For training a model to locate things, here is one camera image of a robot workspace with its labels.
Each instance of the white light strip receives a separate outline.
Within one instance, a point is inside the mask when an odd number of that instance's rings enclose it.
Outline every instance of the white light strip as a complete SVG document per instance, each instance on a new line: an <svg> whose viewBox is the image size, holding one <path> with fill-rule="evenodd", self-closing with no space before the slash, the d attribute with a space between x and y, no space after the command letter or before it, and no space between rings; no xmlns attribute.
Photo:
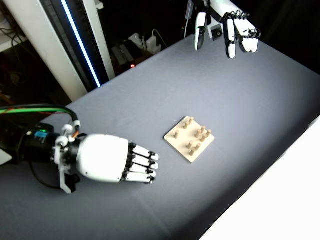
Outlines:
<svg viewBox="0 0 320 240"><path fill-rule="evenodd" d="M90 61L90 59L89 59L89 56L88 56L87 51L86 51L86 49L85 49L85 46L84 46L84 44L83 44L83 42L82 42L82 40L81 40L81 37L80 37L79 32L78 32L78 30L77 30L76 24L75 24L75 22L74 22L74 19L73 19L72 16L71 16L70 10L69 10L68 5L67 5L67 2L66 2L66 0L61 0L61 3L62 3L62 5L63 5L64 11L65 11L65 13L66 13L66 16L67 16L68 19L69 19L69 22L70 22L70 24L71 24L71 27L72 27L73 32L74 32L74 34L75 34L75 37L76 37L76 39L78 40L78 43L79 43L80 48L81 48L81 50L82 50L82 52L83 52L84 58L85 58L86 62L87 62L88 65L89 65L89 68L90 68L91 73L92 73L92 75L93 75L93 78L94 78L94 80L95 80L95 82L96 82L96 85L98 86L98 88L100 88L100 87L101 87L100 82L99 82L99 80L98 80L98 77L97 77L97 75L96 75L96 72L95 72L95 70L94 70L94 67L93 67L92 64L91 64L91 61Z"/></svg>

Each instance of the wooden board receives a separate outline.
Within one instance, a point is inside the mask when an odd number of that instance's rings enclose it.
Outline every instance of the wooden board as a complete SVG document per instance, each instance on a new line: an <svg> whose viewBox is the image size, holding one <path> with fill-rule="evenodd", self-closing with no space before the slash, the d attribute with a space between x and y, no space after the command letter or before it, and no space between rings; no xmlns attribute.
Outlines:
<svg viewBox="0 0 320 240"><path fill-rule="evenodd" d="M203 135L207 134L207 130L204 130L203 133L200 134L199 137L196 137L198 130L201 129L201 125L199 125L195 120L192 121L187 127L184 129L186 123L190 120L189 116L186 116L181 122L179 122L174 128L172 128L165 136L164 139L174 148L176 149L182 156L184 156L190 163L193 163L200 154L214 141L215 137L212 134L201 142ZM197 144L201 144L198 150L196 150L193 156L190 155L191 149L188 149L189 142L192 141L192 148L195 148Z"/></svg>

